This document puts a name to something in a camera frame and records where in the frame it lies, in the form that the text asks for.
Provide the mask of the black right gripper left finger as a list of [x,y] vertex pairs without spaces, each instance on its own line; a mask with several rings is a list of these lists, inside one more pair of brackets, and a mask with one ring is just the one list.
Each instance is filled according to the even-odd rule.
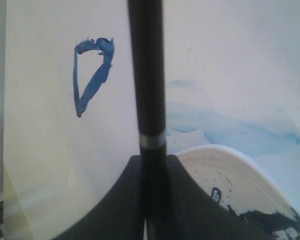
[[141,158],[130,157],[103,199],[56,240],[142,240]]

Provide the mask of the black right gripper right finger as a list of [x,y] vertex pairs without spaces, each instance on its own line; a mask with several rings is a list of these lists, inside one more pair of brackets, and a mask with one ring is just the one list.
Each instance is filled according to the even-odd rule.
[[270,236],[214,202],[175,155],[166,157],[170,240],[269,240]]

